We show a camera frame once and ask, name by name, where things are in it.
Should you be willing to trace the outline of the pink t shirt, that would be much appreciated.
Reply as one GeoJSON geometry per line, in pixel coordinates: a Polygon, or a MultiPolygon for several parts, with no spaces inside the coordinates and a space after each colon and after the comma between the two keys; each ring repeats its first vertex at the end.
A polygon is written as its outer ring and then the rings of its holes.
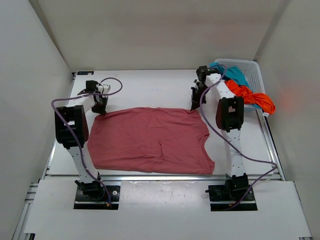
{"type": "Polygon", "coordinates": [[[211,175],[209,136],[196,110],[135,107],[98,115],[87,147],[100,170],[211,175]]]}

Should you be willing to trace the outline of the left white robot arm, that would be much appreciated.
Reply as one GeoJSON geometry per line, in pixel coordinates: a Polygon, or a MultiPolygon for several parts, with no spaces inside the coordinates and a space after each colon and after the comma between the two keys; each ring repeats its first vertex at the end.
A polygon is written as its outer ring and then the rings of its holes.
{"type": "Polygon", "coordinates": [[[92,111],[104,115],[108,97],[102,94],[107,94],[109,90],[109,85],[103,86],[95,80],[87,80],[85,89],[80,91],[77,97],[69,99],[67,106],[57,107],[54,110],[56,140],[73,159],[79,174],[79,180],[75,183],[84,195],[93,200],[103,198],[105,188],[101,184],[99,171],[94,167],[87,148],[89,128],[86,113],[92,111]]]}

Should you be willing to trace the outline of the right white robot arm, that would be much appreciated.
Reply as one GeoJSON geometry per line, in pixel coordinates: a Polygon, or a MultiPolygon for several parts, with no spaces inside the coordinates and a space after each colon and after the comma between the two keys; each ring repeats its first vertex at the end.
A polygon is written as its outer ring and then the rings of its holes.
{"type": "Polygon", "coordinates": [[[220,130],[218,135],[224,140],[226,153],[226,180],[224,186],[216,188],[216,196],[224,196],[228,200],[238,200],[249,188],[248,176],[241,156],[240,135],[244,123],[244,99],[232,93],[223,82],[227,69],[205,65],[196,70],[195,86],[191,87],[191,108],[200,109],[204,114],[202,104],[205,104],[208,91],[217,97],[215,124],[220,130]]]}

